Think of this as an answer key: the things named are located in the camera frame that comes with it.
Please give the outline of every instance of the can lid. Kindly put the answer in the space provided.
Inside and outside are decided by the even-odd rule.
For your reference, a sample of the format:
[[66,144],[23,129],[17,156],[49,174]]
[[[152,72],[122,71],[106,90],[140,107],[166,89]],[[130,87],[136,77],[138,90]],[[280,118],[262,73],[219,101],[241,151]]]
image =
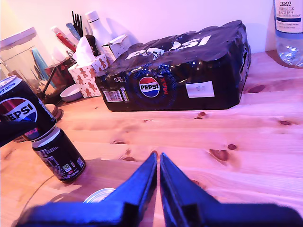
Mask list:
[[101,202],[107,196],[110,195],[115,189],[114,188],[103,188],[99,191],[92,193],[83,203]]
[[13,75],[13,76],[10,76],[10,77],[7,77],[3,80],[0,81],[0,89],[2,87],[4,87],[6,84],[10,83],[10,82],[13,82],[14,79],[16,79],[16,75]]
[[17,45],[22,45],[37,35],[37,32],[34,27],[31,27],[25,31],[12,35],[6,39],[1,40],[0,42],[0,51],[9,50]]
[[0,95],[5,94],[9,90],[17,86],[22,80],[16,75],[7,77],[0,81]]
[[87,22],[91,23],[99,19],[98,13],[96,11],[91,11],[85,14]]
[[59,134],[60,128],[55,127],[54,130],[48,134],[47,136],[43,137],[41,140],[35,140],[32,142],[33,148],[39,148],[44,146],[45,144],[48,144],[49,142],[53,141]]

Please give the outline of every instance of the bowl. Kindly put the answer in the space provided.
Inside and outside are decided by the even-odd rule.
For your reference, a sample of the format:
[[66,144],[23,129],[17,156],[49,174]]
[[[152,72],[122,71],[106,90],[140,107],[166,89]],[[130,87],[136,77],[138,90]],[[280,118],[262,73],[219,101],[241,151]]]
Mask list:
[[83,97],[77,84],[73,84],[66,88],[61,92],[60,96],[65,102],[72,102]]

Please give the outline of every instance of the cardboard box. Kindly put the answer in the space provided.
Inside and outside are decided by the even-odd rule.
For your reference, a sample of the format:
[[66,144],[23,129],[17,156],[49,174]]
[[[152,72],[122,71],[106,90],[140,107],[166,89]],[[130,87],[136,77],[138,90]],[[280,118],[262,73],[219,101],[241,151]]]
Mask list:
[[131,46],[130,39],[127,35],[118,36],[108,42],[108,44],[103,45],[103,51],[109,61],[112,64],[121,54],[128,50]]
[[87,65],[75,64],[68,68],[72,78],[78,85],[84,98],[101,96],[95,83],[96,73],[109,67],[109,62],[104,54],[97,56]]

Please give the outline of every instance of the wood grain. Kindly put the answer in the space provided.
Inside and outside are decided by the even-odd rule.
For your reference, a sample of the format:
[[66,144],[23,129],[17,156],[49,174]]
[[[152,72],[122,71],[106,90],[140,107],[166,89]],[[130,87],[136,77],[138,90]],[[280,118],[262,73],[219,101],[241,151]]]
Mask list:
[[[150,155],[165,152],[221,202],[273,202],[303,216],[303,69],[257,53],[239,105],[229,110],[110,112],[101,97],[60,108],[62,128],[87,162],[73,184],[55,177],[30,142],[1,150],[1,226],[27,207],[83,201],[118,187]],[[159,188],[141,223],[163,227]]]

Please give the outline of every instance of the black soda can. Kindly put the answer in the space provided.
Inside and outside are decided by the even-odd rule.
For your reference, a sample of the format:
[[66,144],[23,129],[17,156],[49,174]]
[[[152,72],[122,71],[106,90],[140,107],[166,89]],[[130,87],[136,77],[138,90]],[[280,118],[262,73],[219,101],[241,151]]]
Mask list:
[[28,84],[16,75],[0,81],[0,115],[6,121],[32,121],[37,127],[25,133],[26,140],[36,140],[54,128],[56,119]]
[[32,148],[53,174],[65,183],[76,179],[85,168],[85,160],[62,129],[32,142]]

